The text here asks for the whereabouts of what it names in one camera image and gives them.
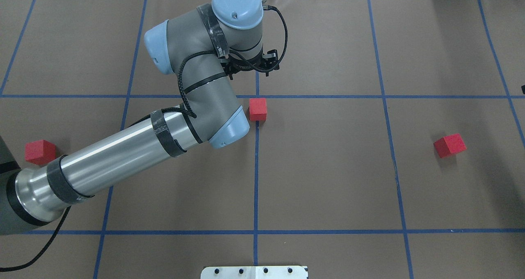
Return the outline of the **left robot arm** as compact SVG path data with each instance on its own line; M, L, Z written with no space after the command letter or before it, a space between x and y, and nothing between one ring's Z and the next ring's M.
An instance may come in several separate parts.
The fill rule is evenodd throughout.
M155 110L37 169L21 169L1 142L1 234L45 226L66 208L200 143L219 149L247 135L250 125L229 77L278 69L281 57L263 49L264 8L262 0L211 0L144 34L157 69L177 76L178 107Z

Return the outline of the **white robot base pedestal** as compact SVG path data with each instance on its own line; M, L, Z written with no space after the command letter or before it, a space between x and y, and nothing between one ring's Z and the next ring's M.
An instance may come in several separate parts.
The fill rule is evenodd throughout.
M210 266L202 270L201 279L308 279L307 266Z

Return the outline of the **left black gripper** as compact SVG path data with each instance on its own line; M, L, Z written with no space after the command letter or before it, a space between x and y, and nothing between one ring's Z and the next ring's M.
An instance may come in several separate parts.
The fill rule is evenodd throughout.
M231 78L234 74L253 70L268 77L269 73L280 69L280 64L281 56L275 49L267 53L261 50L251 59L247 59L240 51L231 50L225 59L225 74Z

